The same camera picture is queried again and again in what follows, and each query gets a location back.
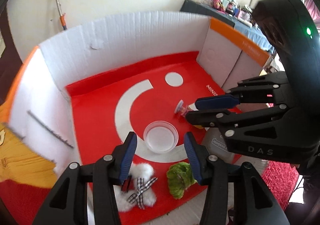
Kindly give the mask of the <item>orange cardboard box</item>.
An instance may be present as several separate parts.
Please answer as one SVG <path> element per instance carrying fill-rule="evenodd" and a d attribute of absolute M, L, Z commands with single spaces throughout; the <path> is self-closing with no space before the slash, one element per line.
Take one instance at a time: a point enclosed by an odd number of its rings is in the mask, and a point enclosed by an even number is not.
<path fill-rule="evenodd" d="M 182 12 L 108 16 L 36 46 L 1 107 L 1 179 L 49 188 L 82 163 L 66 87 L 158 56 L 198 52 L 223 93 L 260 74 L 268 53 L 229 25 Z"/>

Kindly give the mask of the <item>red knitted table cloth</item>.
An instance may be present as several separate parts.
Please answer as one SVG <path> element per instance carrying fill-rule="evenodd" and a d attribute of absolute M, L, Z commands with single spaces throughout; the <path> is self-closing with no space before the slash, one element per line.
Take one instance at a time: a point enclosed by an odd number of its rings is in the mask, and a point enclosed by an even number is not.
<path fill-rule="evenodd" d="M 289 164 L 271 161 L 262 174 L 280 206 L 285 209 L 296 186 L 298 173 Z M 192 185 L 180 200 L 169 194 L 167 178 L 160 176 L 153 189 L 157 201 L 151 208 L 133 208 L 120 213 L 122 224 L 197 224 L 205 198 L 205 188 Z M 1 179 L 1 200 L 18 224 L 32 224 L 49 188 Z"/>

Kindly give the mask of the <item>green fluffy scrunchie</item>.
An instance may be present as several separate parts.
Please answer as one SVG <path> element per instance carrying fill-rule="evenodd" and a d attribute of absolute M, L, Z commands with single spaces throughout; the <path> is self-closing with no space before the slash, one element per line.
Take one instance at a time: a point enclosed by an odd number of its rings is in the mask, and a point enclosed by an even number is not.
<path fill-rule="evenodd" d="M 184 161 L 169 167 L 167 171 L 169 192 L 172 197 L 179 200 L 183 197 L 185 190 L 197 183 L 194 178 L 191 166 Z"/>

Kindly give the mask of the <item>red paper bag liner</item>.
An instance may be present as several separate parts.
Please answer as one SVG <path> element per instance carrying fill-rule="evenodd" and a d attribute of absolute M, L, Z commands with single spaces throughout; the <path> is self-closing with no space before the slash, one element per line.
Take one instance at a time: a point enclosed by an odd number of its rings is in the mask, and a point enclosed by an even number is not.
<path fill-rule="evenodd" d="M 148 163 L 157 181 L 152 186 L 157 201 L 153 207 L 121 213 L 122 224 L 141 224 L 167 214 L 203 191 L 192 185 L 179 200 L 168 189 L 167 170 L 184 161 L 183 136 L 193 133 L 201 142 L 206 131 L 189 124 L 174 110 L 180 100 L 191 105 L 198 98 L 221 95 L 223 90 L 197 62 L 198 52 L 158 56 L 109 70 L 66 87 L 71 97 L 76 140 L 84 164 L 111 153 L 129 132 L 142 138 L 154 121 L 171 123 L 178 131 L 177 146 L 168 154 L 149 150 L 136 153 L 134 163 Z"/>

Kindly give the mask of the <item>clear round plastic dish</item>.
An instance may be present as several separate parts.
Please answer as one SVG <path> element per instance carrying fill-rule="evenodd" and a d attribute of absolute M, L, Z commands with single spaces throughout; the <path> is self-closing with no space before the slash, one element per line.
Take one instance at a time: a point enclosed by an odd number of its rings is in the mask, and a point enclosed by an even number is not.
<path fill-rule="evenodd" d="M 169 122 L 154 121 L 146 126 L 143 140 L 149 150 L 163 154 L 173 150 L 178 144 L 178 131 Z"/>

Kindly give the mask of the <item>white fluffy star hair clip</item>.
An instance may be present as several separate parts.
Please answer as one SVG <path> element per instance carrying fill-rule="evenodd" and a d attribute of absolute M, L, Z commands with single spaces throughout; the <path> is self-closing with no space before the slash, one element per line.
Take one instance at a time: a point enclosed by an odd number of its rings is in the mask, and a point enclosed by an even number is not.
<path fill-rule="evenodd" d="M 114 195 L 119 212 L 128 212 L 133 207 L 144 210 L 153 207 L 157 201 L 152 186 L 157 181 L 154 169 L 150 164 L 132 164 L 129 176 L 121 186 L 114 185 Z"/>

